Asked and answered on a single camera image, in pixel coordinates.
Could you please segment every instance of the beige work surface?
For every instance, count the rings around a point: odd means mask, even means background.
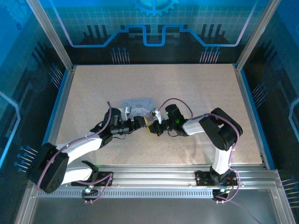
[[[220,107],[243,128],[244,134],[234,153],[234,163],[261,163],[259,150],[231,64],[153,64],[77,66],[57,144],[82,137],[122,101],[153,98],[159,107],[168,98],[180,98],[194,116]],[[178,101],[185,118],[190,116]],[[215,148],[205,133],[171,138],[157,137],[145,128],[113,139],[107,146],[81,159],[97,165],[109,164],[211,164]]]

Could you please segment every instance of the cable connector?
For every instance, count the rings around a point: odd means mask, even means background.
[[[154,118],[157,118],[158,119],[158,122],[159,124],[162,123],[162,116],[161,116],[161,113],[159,110],[157,110],[156,108],[153,109],[151,112],[151,115],[154,117]]]
[[[222,200],[222,201],[218,201],[218,200],[217,200],[217,201],[216,201],[216,204],[218,204],[218,202],[221,202],[222,204],[224,204],[224,201],[223,201],[223,200]]]

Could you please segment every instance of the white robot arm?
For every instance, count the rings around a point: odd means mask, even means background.
[[[225,180],[229,173],[230,153],[237,140],[237,134],[230,125],[215,117],[221,117],[231,122],[239,135],[242,134],[241,127],[220,108],[216,108],[210,114],[193,119],[184,119],[174,104],[166,107],[166,113],[168,119],[163,119],[157,110],[152,113],[153,116],[158,115],[159,117],[147,127],[149,131],[160,136],[164,131],[174,130],[179,136],[184,137],[205,132],[216,147],[215,159],[210,168],[211,178],[215,184]],[[111,108],[111,114],[107,112],[103,121],[90,130],[85,137],[57,146],[46,143],[28,168],[27,178],[46,193],[52,193],[61,184],[69,182],[94,182],[98,179],[98,168],[90,162],[75,160],[88,152],[104,147],[115,134],[131,134],[133,131],[145,127],[143,117],[135,116],[131,120],[127,119],[128,114],[129,108],[124,110]]]

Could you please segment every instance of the blue printed backdrop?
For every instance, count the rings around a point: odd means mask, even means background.
[[[71,60],[79,64],[235,63],[267,3],[42,1]]]
[[[274,165],[283,180],[293,176],[296,182],[299,179],[298,12],[297,0],[282,0],[244,66]],[[298,218],[297,208],[293,209]]]
[[[20,149],[41,146],[65,67],[25,0],[0,0],[0,30],[0,223],[8,224],[28,181]]]

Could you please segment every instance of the glass panel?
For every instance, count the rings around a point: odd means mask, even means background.
[[[244,65],[274,165],[282,180],[289,179],[285,184],[292,183],[287,193],[298,190],[299,178],[298,11],[298,1],[282,0]]]
[[[42,0],[74,64],[235,63],[268,0]]]
[[[43,142],[65,67],[26,1],[0,0],[0,30],[0,223],[4,224],[13,223],[17,215],[35,153],[30,148],[38,149]]]
[[[253,217],[251,217],[241,208],[237,207],[235,204],[226,203],[224,206],[215,206],[215,202],[211,199],[103,199],[100,202],[101,206],[103,208],[110,208],[110,212],[106,212],[106,209],[99,209],[97,205],[90,206],[88,209],[86,209],[86,206],[84,206],[82,200],[78,198],[38,198],[38,206],[36,207],[36,212],[33,215],[33,223],[93,223],[93,220],[96,220],[94,223],[98,223],[98,220],[102,220],[103,223],[125,224],[280,223],[270,191],[258,189],[240,190],[238,192],[238,197],[234,198],[233,201],[250,211],[250,213],[259,222],[256,222]]]

